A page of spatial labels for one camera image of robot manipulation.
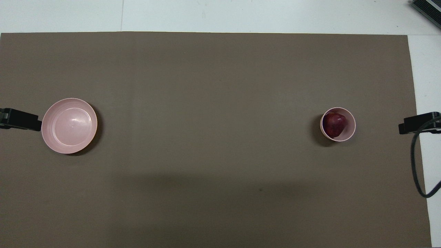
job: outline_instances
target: pink plate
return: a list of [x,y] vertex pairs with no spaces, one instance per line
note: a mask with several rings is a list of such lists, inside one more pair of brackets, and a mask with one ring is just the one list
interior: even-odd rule
[[70,154],[82,150],[93,140],[97,124],[97,115],[87,102],[66,98],[48,109],[41,134],[52,150]]

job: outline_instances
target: white surface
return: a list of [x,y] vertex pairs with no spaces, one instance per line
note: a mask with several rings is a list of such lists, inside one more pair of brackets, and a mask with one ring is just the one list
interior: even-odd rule
[[[409,50],[418,114],[441,112],[441,36],[411,35]],[[421,134],[426,192],[441,181],[441,135]],[[433,246],[441,246],[441,191],[427,199]]]
[[[407,0],[0,0],[1,33],[121,30],[411,35],[417,111],[441,111],[441,30]],[[427,189],[441,180],[440,145],[422,135]],[[441,247],[441,192],[427,205]]]

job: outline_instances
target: black cable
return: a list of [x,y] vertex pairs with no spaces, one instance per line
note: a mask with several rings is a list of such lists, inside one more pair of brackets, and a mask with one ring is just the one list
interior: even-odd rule
[[430,191],[428,194],[424,194],[422,192],[421,186],[419,185],[418,182],[418,177],[416,175],[416,168],[415,168],[415,143],[416,143],[416,139],[418,138],[418,135],[424,130],[426,129],[429,125],[437,122],[438,120],[441,120],[441,116],[435,117],[429,121],[427,121],[426,123],[424,123],[414,134],[414,137],[412,138],[412,144],[411,144],[411,164],[412,164],[412,175],[414,178],[414,182],[415,182],[415,186],[416,189],[418,190],[418,193],[424,197],[424,198],[429,198],[431,196],[433,196],[440,188],[441,188],[441,181],[439,181],[439,183],[432,189],[432,191]]

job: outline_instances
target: brown tablecloth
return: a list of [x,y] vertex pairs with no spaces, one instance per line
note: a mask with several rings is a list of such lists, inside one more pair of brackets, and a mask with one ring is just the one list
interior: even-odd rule
[[[74,155],[0,130],[1,247],[430,246],[397,127],[416,114],[406,36],[40,33],[0,46],[0,107],[41,120],[75,97],[99,118]],[[357,121],[343,143],[319,129],[335,106]]]

